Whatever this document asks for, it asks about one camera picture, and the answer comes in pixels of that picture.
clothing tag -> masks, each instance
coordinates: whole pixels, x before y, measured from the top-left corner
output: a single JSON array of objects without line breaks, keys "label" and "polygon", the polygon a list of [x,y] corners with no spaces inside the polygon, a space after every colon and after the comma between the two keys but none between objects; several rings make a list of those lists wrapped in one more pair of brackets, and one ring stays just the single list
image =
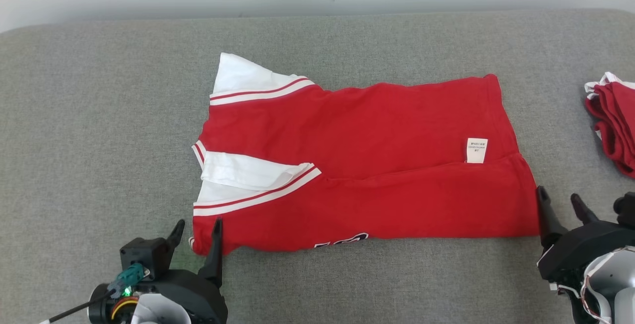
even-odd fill
[{"label": "clothing tag", "polygon": [[468,138],[466,163],[483,164],[483,161],[485,161],[485,150],[487,150],[487,139]]}]

